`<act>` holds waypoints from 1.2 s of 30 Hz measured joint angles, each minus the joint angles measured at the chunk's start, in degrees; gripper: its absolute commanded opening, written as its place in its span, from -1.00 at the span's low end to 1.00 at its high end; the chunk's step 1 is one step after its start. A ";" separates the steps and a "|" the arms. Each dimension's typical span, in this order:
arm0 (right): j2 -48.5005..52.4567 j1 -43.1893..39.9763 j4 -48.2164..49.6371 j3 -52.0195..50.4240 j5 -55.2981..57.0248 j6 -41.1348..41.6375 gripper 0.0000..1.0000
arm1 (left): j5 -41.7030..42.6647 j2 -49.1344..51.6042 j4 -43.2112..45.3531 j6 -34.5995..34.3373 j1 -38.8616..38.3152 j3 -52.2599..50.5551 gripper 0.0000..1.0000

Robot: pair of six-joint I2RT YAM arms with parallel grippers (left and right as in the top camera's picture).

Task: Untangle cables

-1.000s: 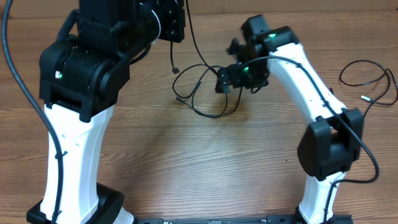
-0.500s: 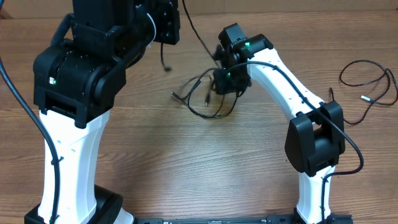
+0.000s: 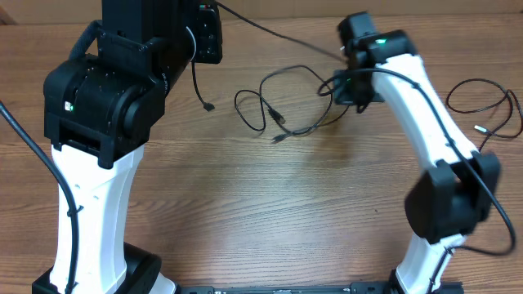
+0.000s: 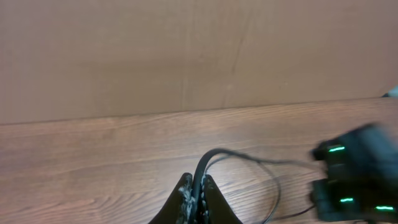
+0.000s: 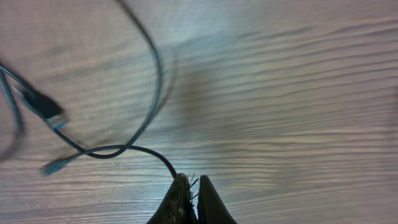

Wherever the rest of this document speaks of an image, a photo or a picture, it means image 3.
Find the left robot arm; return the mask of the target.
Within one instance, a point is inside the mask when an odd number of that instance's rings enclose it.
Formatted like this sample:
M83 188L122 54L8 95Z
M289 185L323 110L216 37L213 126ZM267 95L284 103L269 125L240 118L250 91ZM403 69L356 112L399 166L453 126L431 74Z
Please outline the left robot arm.
M43 84L58 171L54 265L35 293L176 293L161 258L124 239L132 182L152 126L187 67L222 58L214 1L105 1Z

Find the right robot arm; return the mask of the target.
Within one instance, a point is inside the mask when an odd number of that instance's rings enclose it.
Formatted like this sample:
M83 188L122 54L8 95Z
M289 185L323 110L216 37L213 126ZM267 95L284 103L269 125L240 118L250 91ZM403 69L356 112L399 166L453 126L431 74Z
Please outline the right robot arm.
M386 282L353 283L354 293L461 293L440 278L456 249L488 218L500 174L494 155L482 155L454 123L402 30L379 33L366 12L337 27L347 68L335 73L333 98L363 113L384 102L414 152L421 176L405 199L413 231L409 248Z

